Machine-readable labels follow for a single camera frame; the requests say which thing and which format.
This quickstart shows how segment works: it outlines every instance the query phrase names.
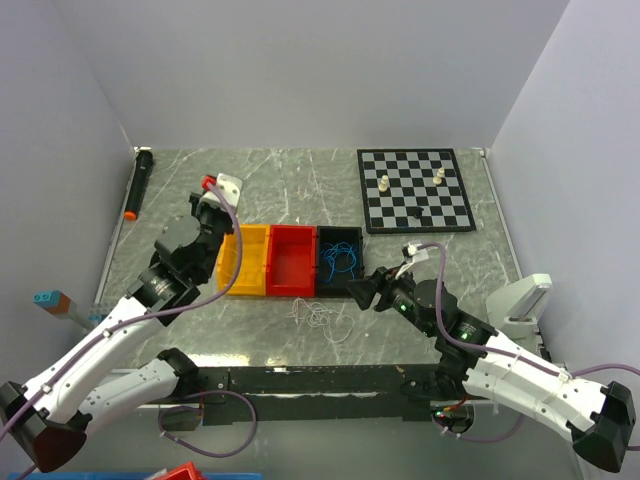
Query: floor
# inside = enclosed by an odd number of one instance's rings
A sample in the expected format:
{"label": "floor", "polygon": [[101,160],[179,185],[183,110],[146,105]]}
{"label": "floor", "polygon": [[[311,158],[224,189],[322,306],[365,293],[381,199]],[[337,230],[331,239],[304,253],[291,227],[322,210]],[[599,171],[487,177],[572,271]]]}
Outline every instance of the floor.
{"label": "floor", "polygon": [[[125,223],[117,240],[103,302],[116,301],[144,270],[155,237],[171,216],[189,213],[188,197],[206,173],[228,173],[244,180],[238,215],[242,223],[364,227],[356,151],[350,149],[157,150],[156,165],[139,220]],[[410,239],[439,241],[449,251],[446,284],[460,306],[486,319],[484,302],[496,289],[517,280],[484,163],[476,150],[456,150],[476,221],[474,232],[372,235],[365,233],[367,273],[402,260]],[[416,280],[436,276],[437,259],[416,270]],[[201,287],[202,298],[216,282]],[[291,298],[224,297],[183,314],[164,332],[145,342],[121,367],[137,367],[159,351],[178,347],[200,366],[332,365],[433,363],[440,354],[393,311],[362,312],[352,300],[323,299],[349,315],[354,327],[342,343],[325,338],[322,328],[296,324],[288,315]],[[329,337],[342,338],[351,322],[330,325]],[[523,341],[534,350],[536,338]]]}

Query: white string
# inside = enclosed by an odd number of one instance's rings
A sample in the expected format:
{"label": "white string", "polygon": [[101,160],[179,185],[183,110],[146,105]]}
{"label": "white string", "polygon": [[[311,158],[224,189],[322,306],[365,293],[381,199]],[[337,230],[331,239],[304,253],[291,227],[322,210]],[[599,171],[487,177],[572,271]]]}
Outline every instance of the white string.
{"label": "white string", "polygon": [[[334,339],[333,334],[331,333],[331,316],[333,314],[337,314],[337,317],[334,320],[335,325],[338,325],[345,318],[351,320],[351,327],[349,328],[349,331],[340,340]],[[344,342],[347,338],[349,338],[349,335],[351,335],[351,332],[356,325],[353,317],[349,315],[343,315],[342,312],[337,312],[335,310],[327,308],[320,302],[309,303],[305,299],[300,297],[296,298],[293,301],[291,312],[287,314],[287,318],[294,318],[296,321],[296,325],[299,325],[301,321],[306,321],[311,328],[322,327],[324,338],[326,338],[331,343]]]}

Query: gray marble surface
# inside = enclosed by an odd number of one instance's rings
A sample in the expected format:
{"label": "gray marble surface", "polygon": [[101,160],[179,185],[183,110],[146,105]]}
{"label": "gray marble surface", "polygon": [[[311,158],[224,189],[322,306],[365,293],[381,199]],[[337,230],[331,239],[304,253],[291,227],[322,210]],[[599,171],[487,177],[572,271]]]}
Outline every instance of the gray marble surface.
{"label": "gray marble surface", "polygon": [[[156,167],[140,219],[125,223],[118,238],[103,301],[115,301],[147,267],[155,237],[166,220],[189,214],[188,197],[206,173],[244,180],[238,215],[242,223],[338,225],[364,227],[356,151],[315,150],[157,150]],[[460,306],[486,319],[489,294],[517,280],[491,186],[477,151],[457,150],[456,157],[473,210],[477,231],[456,234],[367,235],[367,273],[402,260],[400,247],[410,239],[439,241],[449,251],[447,289]],[[438,259],[416,270],[416,280],[436,276]],[[201,287],[214,292],[216,282]],[[201,366],[332,365],[432,363],[440,354],[427,339],[393,311],[361,312],[352,300],[322,303],[354,320],[344,342],[327,340],[322,327],[296,324],[287,315],[291,298],[225,297],[180,316],[145,342],[122,367],[137,367],[160,350],[178,347]],[[329,338],[342,338],[351,321],[332,317]],[[535,348],[535,342],[528,342]]]}

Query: blue string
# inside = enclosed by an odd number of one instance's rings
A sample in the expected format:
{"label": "blue string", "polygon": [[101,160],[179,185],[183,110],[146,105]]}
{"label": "blue string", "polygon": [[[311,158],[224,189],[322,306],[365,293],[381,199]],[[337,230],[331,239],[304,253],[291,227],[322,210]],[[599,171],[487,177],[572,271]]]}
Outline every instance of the blue string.
{"label": "blue string", "polygon": [[[342,270],[336,268],[336,260],[341,255],[346,255],[347,260],[350,260],[351,263],[347,268]],[[326,280],[323,280],[324,283],[328,283],[332,285],[333,276],[336,273],[346,273],[351,272],[351,278],[355,279],[356,274],[353,269],[358,264],[358,258],[356,256],[356,246],[349,245],[346,242],[340,242],[337,244],[325,243],[320,247],[320,259],[327,262],[327,264],[331,267],[331,272],[329,273],[329,277]]]}

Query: chessboard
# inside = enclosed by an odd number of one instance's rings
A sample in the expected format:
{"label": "chessboard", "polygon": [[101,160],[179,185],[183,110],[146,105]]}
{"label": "chessboard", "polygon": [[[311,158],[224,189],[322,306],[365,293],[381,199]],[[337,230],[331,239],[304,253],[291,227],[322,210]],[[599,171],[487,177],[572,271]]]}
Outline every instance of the chessboard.
{"label": "chessboard", "polygon": [[[358,150],[358,164],[368,233],[476,229],[452,149]],[[441,168],[444,177],[436,185]],[[388,188],[381,192],[383,175]]]}

